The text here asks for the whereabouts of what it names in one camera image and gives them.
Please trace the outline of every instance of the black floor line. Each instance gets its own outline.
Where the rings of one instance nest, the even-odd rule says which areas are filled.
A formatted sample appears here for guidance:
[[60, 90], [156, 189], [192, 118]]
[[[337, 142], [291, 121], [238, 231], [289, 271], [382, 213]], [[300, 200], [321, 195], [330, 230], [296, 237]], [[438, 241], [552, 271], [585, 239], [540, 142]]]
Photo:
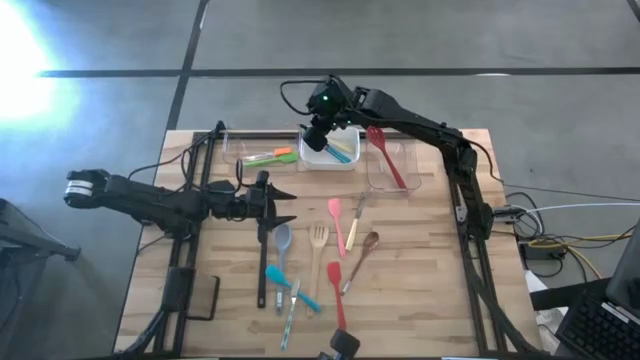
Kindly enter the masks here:
[[47, 70], [43, 78], [268, 78], [325, 76], [574, 76], [640, 75], [640, 67], [540, 68], [289, 68], [289, 69], [161, 69], [161, 70]]
[[639, 0], [627, 0], [627, 4], [631, 7], [631, 11], [636, 16], [636, 19], [640, 21], [640, 1]]
[[189, 72], [193, 66], [193, 60], [196, 57], [198, 41], [200, 40], [200, 34], [202, 33], [202, 26], [204, 26], [204, 18], [208, 6], [209, 0], [200, 0], [200, 3], [198, 4], [198, 11], [196, 12], [196, 18], [194, 19], [193, 27], [191, 29], [191, 37], [189, 38], [189, 46], [187, 46], [187, 52], [184, 55], [184, 62], [182, 64], [182, 71], [178, 80], [178, 86], [176, 86], [176, 92], [173, 96], [173, 102], [171, 103], [171, 110], [169, 111], [166, 130], [175, 130], [178, 126], [180, 110], [182, 109], [184, 95], [187, 91], [187, 84], [189, 83]]

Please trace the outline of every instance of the gray floor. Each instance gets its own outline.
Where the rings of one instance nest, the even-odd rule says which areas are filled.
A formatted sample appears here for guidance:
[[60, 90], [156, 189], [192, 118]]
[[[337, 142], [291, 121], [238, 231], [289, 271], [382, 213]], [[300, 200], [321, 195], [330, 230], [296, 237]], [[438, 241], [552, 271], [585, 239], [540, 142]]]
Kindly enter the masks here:
[[[31, 31], [24, 41], [35, 44], [15, 46], [16, 58], [40, 49], [42, 69], [178, 69], [198, 1], [8, 4], [15, 12], [5, 16], [23, 20]], [[634, 66], [639, 34], [624, 0], [214, 0], [194, 68]], [[219, 119], [234, 128], [291, 128], [304, 119], [280, 100], [281, 80], [191, 79], [178, 128], [210, 129]], [[489, 128], [507, 182], [640, 197], [640, 76], [345, 81], [382, 88], [403, 106], [452, 126]], [[176, 78], [0, 83], [0, 197], [83, 248], [76, 263], [49, 261], [11, 358], [110, 352], [140, 227], [115, 212], [66, 207], [65, 176], [87, 168], [122, 174], [155, 162], [176, 84]], [[290, 96], [302, 104], [308, 91], [292, 88]], [[138, 180], [152, 178], [148, 172]], [[540, 206], [605, 201], [529, 193]], [[598, 235], [630, 227], [640, 217], [635, 209], [543, 215], [551, 233]], [[622, 245], [585, 255], [610, 275]], [[549, 272], [554, 264], [533, 266]], [[566, 268], [545, 282], [581, 281], [571, 259]]]

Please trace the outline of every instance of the teal spatula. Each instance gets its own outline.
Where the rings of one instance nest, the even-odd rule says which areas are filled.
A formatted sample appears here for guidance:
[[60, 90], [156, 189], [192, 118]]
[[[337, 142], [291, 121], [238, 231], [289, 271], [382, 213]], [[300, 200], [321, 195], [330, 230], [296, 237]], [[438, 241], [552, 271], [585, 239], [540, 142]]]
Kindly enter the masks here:
[[[267, 279], [273, 281], [276, 284], [291, 289], [291, 283], [287, 281], [287, 278], [285, 278], [284, 274], [282, 273], [282, 271], [280, 271], [280, 269], [278, 269], [277, 266], [273, 264], [267, 266], [265, 274], [267, 275]], [[313, 301], [313, 299], [310, 299], [307, 295], [303, 294], [302, 291], [298, 292], [298, 297], [302, 299], [302, 301], [304, 301], [311, 309], [313, 309], [313, 311], [321, 311], [320, 305]]]
[[270, 159], [248, 161], [244, 163], [244, 166], [262, 166], [262, 165], [269, 165], [275, 162], [281, 162], [281, 163], [287, 164], [287, 163], [292, 163], [296, 161], [298, 161], [298, 153], [296, 151], [293, 151], [290, 154], [284, 154], [284, 155], [277, 156]]

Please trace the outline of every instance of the wooden table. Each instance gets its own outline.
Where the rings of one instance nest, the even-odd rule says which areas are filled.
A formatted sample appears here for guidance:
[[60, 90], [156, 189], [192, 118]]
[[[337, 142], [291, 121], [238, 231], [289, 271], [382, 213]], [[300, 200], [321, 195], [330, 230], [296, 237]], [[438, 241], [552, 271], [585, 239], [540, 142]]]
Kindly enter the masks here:
[[[467, 138], [484, 145], [493, 156], [487, 130], [463, 132]], [[188, 147], [193, 133], [168, 132], [161, 161]], [[273, 147], [280, 144], [278, 140], [270, 141]], [[340, 261], [344, 279], [358, 260], [364, 236], [370, 231], [380, 234], [380, 246], [365, 261], [351, 290], [343, 297], [347, 330], [361, 341], [358, 352], [361, 357], [476, 355], [442, 156], [436, 148], [410, 142], [412, 146], [415, 144], [421, 187], [408, 198], [373, 196], [360, 219], [353, 251]], [[223, 161], [221, 146], [222, 141], [216, 147], [211, 179], [229, 178], [235, 184], [234, 166]], [[485, 201], [492, 206], [505, 204], [501, 184], [489, 177], [487, 159], [480, 152], [478, 158], [477, 176]], [[253, 182], [249, 174], [245, 175], [245, 182]], [[271, 181], [279, 189], [298, 196], [297, 200], [279, 201], [277, 207], [278, 214], [298, 216], [289, 223], [293, 229], [293, 244], [289, 249], [286, 272], [289, 278], [300, 277], [302, 290], [309, 287], [309, 227], [319, 220], [331, 225], [332, 233], [322, 254], [318, 285], [317, 301], [323, 312], [307, 318], [306, 306], [299, 302], [289, 348], [287, 352], [281, 352], [286, 317], [275, 315], [273, 284], [267, 287], [266, 309], [256, 308], [259, 244], [255, 221], [206, 220], [200, 237], [191, 309], [199, 313], [207, 311], [211, 293], [206, 288], [212, 275], [221, 278], [220, 296], [215, 320], [187, 323], [183, 356], [315, 357], [320, 351], [334, 353], [329, 339], [337, 328], [336, 306], [326, 266], [340, 258], [327, 199], [342, 199], [341, 225], [346, 238], [359, 194], [368, 189], [366, 167], [361, 162], [351, 172], [310, 172], [298, 164], [297, 173], [273, 173]], [[156, 185], [174, 189], [183, 182], [179, 161], [158, 169]], [[494, 229], [510, 230], [504, 225], [496, 225]], [[157, 228], [146, 228], [141, 246], [159, 235], [161, 232]], [[539, 347], [538, 329], [513, 237], [494, 234], [487, 244], [500, 305], [528, 341]], [[158, 309], [170, 249], [171, 242], [163, 240], [138, 256], [116, 350], [130, 345]], [[277, 260], [272, 243], [268, 260], [272, 264]], [[288, 308], [289, 300], [286, 299], [285, 311]], [[486, 311], [484, 319], [487, 336], [491, 339]], [[167, 335], [172, 338], [172, 326]]]

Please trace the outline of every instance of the wooden fork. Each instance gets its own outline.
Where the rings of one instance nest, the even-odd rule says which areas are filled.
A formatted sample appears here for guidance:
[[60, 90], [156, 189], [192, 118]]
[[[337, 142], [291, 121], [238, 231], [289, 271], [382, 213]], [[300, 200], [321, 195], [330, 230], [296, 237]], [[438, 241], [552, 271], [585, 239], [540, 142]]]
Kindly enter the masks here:
[[[322, 255], [322, 249], [327, 243], [329, 238], [329, 227], [322, 222], [311, 225], [309, 229], [309, 242], [311, 243], [312, 261], [311, 261], [311, 277], [309, 283], [311, 288], [309, 289], [309, 297], [313, 300], [316, 299], [316, 293], [318, 291], [318, 274], [320, 272], [320, 257]], [[313, 310], [307, 308], [307, 317], [313, 316]]]

